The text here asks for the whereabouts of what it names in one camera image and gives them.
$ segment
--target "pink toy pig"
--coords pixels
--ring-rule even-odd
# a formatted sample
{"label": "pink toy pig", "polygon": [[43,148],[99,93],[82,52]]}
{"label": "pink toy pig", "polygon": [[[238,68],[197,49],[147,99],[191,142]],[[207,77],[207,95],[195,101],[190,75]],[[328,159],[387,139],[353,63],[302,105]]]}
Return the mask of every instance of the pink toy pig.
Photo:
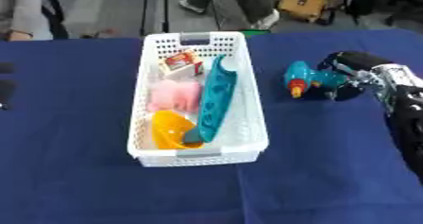
{"label": "pink toy pig", "polygon": [[201,84],[196,81],[175,82],[167,79],[158,82],[151,88],[150,112],[177,110],[197,112],[201,96]]}

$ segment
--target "teal toy drill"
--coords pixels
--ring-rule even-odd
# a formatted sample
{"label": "teal toy drill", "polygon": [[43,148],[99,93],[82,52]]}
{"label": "teal toy drill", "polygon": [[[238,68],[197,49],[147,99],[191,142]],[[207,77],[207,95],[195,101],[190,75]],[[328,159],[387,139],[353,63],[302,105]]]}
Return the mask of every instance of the teal toy drill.
{"label": "teal toy drill", "polygon": [[296,61],[286,70],[284,80],[292,97],[300,98],[312,86],[338,89],[347,82],[347,76],[330,70],[314,70],[305,61]]}

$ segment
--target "white plastic basket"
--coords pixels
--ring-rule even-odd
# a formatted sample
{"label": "white plastic basket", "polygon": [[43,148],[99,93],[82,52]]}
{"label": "white plastic basket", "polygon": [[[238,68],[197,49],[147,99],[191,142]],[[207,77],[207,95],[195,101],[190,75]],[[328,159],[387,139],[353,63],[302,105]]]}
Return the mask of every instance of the white plastic basket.
{"label": "white plastic basket", "polygon": [[[214,58],[227,56],[222,65],[238,73],[231,105],[213,142],[198,149],[157,149],[151,137],[152,113],[146,109],[151,84],[161,80],[160,59],[193,49],[204,61],[206,74]],[[196,116],[188,116],[195,121]],[[239,32],[156,34],[144,40],[132,117],[128,153],[144,166],[237,164],[257,160],[268,146],[262,104],[245,37]]]}

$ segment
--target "small box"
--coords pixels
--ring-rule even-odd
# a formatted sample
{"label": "small box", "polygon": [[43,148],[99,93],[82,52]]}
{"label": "small box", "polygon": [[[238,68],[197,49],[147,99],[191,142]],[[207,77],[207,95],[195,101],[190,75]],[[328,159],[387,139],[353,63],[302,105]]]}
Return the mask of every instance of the small box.
{"label": "small box", "polygon": [[204,73],[203,61],[193,50],[185,50],[159,63],[163,78],[193,78]]}

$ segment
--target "tripod leg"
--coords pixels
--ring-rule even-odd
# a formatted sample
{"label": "tripod leg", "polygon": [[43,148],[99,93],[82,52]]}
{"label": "tripod leg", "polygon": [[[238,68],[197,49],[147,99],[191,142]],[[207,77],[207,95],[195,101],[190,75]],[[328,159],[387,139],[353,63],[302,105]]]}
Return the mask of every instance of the tripod leg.
{"label": "tripod leg", "polygon": [[141,21],[140,36],[145,36],[145,20],[147,14],[148,0],[144,0],[143,19]]}

